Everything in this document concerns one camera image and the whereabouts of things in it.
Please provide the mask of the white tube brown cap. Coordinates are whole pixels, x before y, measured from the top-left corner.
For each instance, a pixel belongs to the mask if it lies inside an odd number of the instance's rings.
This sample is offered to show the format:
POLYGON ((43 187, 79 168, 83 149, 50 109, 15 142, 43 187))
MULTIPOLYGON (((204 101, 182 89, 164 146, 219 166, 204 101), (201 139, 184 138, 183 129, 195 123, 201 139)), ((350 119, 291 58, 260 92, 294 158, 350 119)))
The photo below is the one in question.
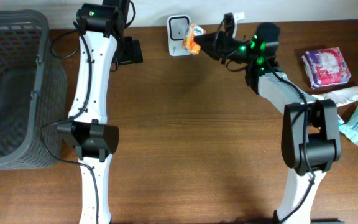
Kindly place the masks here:
POLYGON ((313 95, 313 97, 318 100, 333 100, 337 107, 341 107, 358 101, 358 86, 313 95))

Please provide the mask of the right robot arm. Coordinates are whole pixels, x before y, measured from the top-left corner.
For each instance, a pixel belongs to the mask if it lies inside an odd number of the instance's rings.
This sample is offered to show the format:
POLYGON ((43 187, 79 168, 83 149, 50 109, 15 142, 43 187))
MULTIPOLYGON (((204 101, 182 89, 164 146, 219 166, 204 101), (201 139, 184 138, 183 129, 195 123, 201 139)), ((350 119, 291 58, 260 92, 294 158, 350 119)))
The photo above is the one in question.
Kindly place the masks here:
POLYGON ((241 64, 245 81, 283 116, 281 154, 288 168, 282 201, 272 223, 311 223, 314 198, 326 173, 341 157, 337 106, 319 100, 289 80, 276 61, 280 28, 263 22, 249 40, 234 29, 198 35, 194 41, 214 60, 241 64))

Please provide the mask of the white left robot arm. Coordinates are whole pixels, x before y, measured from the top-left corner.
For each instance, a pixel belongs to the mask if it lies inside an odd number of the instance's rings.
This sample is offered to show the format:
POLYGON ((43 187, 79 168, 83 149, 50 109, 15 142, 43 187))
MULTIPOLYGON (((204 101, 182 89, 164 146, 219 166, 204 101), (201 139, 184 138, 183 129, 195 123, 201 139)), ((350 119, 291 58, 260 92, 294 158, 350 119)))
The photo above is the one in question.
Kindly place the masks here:
POLYGON ((135 11, 130 0, 83 4, 73 25, 79 35, 80 66, 68 118, 57 131, 74 147, 81 169, 80 223, 111 223, 109 168, 119 144, 119 128, 108 124, 109 75, 123 65, 142 63, 140 42, 125 36, 135 11))

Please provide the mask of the red purple plastic pack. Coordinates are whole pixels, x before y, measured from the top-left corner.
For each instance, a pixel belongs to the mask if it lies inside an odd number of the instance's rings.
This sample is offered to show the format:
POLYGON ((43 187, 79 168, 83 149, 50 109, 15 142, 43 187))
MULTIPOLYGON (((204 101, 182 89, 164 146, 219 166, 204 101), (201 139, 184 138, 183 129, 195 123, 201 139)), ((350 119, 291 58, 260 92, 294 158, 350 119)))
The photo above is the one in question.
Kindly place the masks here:
POLYGON ((344 85, 351 77, 339 47, 306 51, 301 59, 312 89, 344 85))

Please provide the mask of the orange Kleenex tissue pack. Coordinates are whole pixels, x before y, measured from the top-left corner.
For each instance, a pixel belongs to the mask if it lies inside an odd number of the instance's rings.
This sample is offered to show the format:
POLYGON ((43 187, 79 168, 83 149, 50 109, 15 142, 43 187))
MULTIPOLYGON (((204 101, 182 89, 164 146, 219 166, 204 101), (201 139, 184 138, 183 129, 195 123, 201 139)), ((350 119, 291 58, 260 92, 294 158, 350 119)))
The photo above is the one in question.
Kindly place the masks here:
POLYGON ((199 54, 201 47, 195 42, 195 37, 205 33, 206 31, 202 27, 192 22, 185 31, 182 48, 192 55, 199 54))

